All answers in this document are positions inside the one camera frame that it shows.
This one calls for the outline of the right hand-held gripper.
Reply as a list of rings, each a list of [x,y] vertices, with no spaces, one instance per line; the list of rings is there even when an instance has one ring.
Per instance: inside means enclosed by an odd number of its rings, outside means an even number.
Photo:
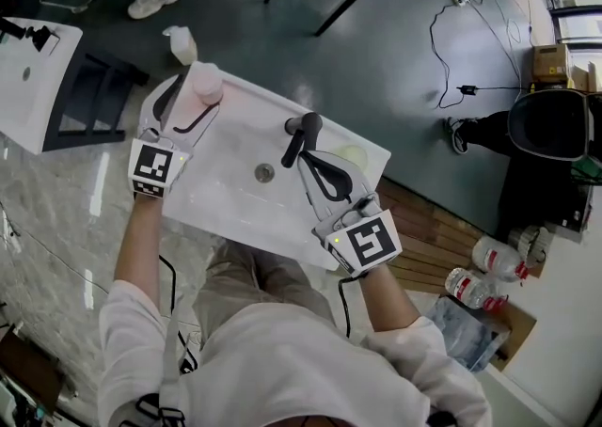
[[[312,233],[349,277],[364,276],[401,254],[392,214],[381,208],[357,165],[333,153],[306,150],[298,154],[297,167],[309,203],[322,220]],[[354,198],[360,199],[336,211]]]

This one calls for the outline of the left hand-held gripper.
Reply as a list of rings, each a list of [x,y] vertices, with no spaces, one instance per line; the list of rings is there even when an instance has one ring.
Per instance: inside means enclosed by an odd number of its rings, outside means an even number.
[[[193,148],[220,110],[219,104],[207,107],[187,126],[174,126],[171,137],[161,134],[178,99],[185,76],[166,80],[143,102],[140,137],[133,140],[128,164],[128,180],[135,196],[165,198],[180,178],[192,157]]]

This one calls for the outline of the pink cup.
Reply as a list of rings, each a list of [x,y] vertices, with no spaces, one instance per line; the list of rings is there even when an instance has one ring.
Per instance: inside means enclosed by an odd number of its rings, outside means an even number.
[[[190,69],[192,89],[206,106],[219,104],[223,98],[221,70],[214,63],[196,61]]]

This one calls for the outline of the person's right forearm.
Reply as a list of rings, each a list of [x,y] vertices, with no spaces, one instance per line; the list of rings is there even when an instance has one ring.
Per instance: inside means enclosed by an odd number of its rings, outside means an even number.
[[[386,264],[374,267],[359,284],[375,332],[404,329],[420,317],[418,309]]]

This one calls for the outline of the person's left forearm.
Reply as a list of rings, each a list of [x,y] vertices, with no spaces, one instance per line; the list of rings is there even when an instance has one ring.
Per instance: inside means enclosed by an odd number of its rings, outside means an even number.
[[[140,289],[156,306],[160,299],[159,244],[163,201],[135,198],[121,242],[114,279]]]

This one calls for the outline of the tall black faucet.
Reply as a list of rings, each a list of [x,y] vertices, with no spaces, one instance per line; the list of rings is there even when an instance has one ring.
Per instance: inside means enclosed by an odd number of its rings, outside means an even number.
[[[316,150],[318,135],[322,127],[322,117],[314,112],[288,119],[284,129],[292,139],[281,159],[281,165],[291,168],[302,150]]]

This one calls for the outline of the white sink wooden cabinet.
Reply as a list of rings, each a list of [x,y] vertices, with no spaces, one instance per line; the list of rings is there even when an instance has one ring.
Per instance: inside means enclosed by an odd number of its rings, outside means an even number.
[[[209,107],[192,89],[191,66],[183,73],[180,95],[161,133],[169,137],[174,126],[187,126]],[[326,270],[342,268],[312,233],[322,220],[309,203],[297,158],[291,168],[281,165],[292,139],[285,122],[312,111],[237,76],[221,75],[219,113],[193,148],[180,178],[161,198],[165,216]],[[321,117],[316,150],[362,147],[369,156],[363,174],[377,194],[389,152]]]

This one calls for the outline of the wooden slatted platform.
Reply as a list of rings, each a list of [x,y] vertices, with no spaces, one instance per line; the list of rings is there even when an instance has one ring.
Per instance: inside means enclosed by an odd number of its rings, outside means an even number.
[[[448,274],[461,267],[475,271],[472,248],[483,232],[415,192],[382,178],[380,204],[393,217],[403,252],[389,266],[411,291],[443,294]]]

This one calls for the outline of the person's khaki trousers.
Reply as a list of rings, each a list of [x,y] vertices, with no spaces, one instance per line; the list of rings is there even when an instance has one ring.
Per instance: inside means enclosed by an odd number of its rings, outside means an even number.
[[[207,267],[193,304],[200,342],[242,309],[263,303],[295,305],[334,321],[326,298],[311,287],[297,261],[227,240]]]

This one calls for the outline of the white sink grey stand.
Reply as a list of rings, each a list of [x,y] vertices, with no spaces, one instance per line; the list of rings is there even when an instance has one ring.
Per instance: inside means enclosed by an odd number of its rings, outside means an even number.
[[[53,35],[38,52],[25,30],[43,25]],[[0,17],[0,133],[33,154],[123,141],[131,89],[148,80],[78,27]]]

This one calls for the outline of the small black faucet fixture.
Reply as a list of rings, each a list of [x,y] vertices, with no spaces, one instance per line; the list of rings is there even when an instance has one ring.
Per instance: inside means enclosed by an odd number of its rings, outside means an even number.
[[[42,51],[46,42],[52,35],[53,33],[51,32],[51,30],[45,25],[38,29],[35,29],[33,26],[29,26],[25,30],[25,36],[31,39],[35,49],[38,52]]]

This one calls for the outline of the large clear water bottle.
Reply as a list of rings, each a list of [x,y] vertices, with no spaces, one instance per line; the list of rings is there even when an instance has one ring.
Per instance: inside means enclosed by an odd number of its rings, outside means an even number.
[[[481,272],[504,282],[522,281],[529,275],[517,250],[486,235],[473,246],[471,258]]]
[[[455,300],[473,310],[494,311],[508,301],[508,296],[500,294],[490,278],[461,267],[449,272],[444,288]]]

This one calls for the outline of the person's white shirt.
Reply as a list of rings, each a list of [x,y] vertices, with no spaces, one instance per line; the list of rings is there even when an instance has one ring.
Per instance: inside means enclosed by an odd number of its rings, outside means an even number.
[[[99,423],[117,426],[118,408],[159,392],[166,327],[140,289],[118,280],[101,310],[100,334]],[[255,304],[205,341],[198,364],[175,392],[187,426],[263,427],[323,416],[356,427],[426,427],[435,411],[451,413],[459,427],[493,425],[481,384],[447,355],[425,317],[356,346],[305,308]]]

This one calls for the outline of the clear plastic bag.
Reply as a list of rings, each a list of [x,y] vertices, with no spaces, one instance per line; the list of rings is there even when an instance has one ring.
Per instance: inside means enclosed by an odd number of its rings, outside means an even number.
[[[448,355],[470,372],[483,371],[511,334],[492,315],[448,296],[437,299],[427,318],[441,331]]]

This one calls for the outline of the white pleated cylinder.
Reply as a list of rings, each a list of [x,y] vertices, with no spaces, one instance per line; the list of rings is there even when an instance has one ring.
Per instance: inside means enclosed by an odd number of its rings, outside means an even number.
[[[514,228],[508,234],[508,245],[513,247],[526,264],[543,263],[547,259],[552,233],[543,226],[530,225]]]

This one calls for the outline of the black cabinet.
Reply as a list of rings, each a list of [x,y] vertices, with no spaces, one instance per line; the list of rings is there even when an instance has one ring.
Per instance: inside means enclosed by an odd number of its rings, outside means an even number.
[[[576,244],[582,242],[594,206],[594,186],[573,177],[570,163],[532,155],[510,159],[499,199],[496,235],[544,226]]]

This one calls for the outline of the black white backpack rig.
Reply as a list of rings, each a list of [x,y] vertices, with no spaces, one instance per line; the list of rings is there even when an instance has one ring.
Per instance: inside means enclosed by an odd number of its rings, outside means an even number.
[[[546,89],[517,100],[508,135],[520,150],[549,160],[589,158],[602,168],[602,92]]]

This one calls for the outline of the brown board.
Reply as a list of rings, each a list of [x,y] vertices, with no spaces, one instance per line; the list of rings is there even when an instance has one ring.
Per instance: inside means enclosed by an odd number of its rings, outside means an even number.
[[[506,303],[504,306],[493,312],[483,312],[492,315],[497,320],[506,324],[511,330],[509,338],[486,366],[492,365],[502,372],[510,364],[510,361],[514,358],[520,347],[530,335],[536,325],[536,320],[522,309],[510,303]]]

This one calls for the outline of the cardboard box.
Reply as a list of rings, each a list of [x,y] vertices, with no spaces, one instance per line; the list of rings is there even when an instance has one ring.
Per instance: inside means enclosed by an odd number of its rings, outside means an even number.
[[[565,44],[533,48],[532,77],[535,82],[565,85],[569,70],[569,54]]]

